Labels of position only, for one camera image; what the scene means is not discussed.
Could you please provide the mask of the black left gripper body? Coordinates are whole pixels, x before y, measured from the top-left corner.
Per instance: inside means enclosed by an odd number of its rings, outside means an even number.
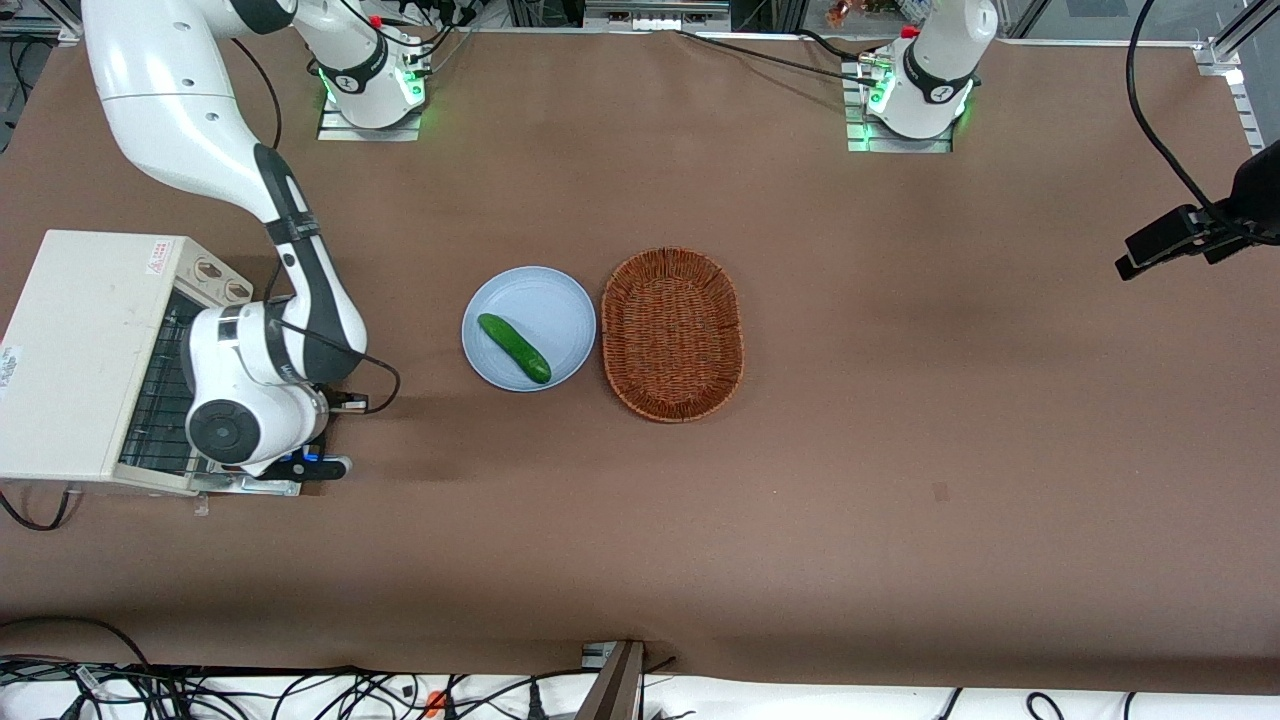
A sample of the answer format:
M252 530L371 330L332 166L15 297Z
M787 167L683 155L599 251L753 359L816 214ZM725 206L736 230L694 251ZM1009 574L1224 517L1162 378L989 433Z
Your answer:
M1230 195L1210 211L1210 249L1204 260L1213 265L1254 246L1279 245L1279 142L1243 163Z

